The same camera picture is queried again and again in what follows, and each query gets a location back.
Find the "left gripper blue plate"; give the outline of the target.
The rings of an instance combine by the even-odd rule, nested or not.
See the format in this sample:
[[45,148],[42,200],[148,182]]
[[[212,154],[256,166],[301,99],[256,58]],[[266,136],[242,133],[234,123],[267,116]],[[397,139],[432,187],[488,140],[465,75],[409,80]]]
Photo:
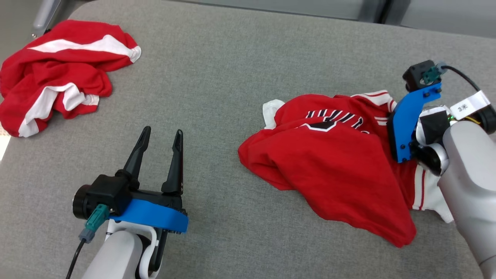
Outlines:
[[[145,126],[124,170],[138,180],[143,154],[147,150],[151,127]],[[184,192],[184,133],[177,130],[172,145],[172,160],[163,194]],[[114,262],[108,279],[155,279],[163,263],[169,234],[184,234],[188,214],[180,196],[159,195],[143,191],[134,198],[120,217],[111,217],[107,228],[107,251]]]

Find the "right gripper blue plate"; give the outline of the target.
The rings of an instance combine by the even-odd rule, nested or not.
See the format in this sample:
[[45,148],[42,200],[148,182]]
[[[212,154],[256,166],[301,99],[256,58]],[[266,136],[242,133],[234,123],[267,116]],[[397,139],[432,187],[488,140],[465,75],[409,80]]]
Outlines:
[[441,83],[409,92],[388,119],[391,155],[398,163],[414,159],[434,175],[443,175],[449,166],[442,143],[450,127],[448,110],[443,106],[423,111],[424,105],[441,97]]

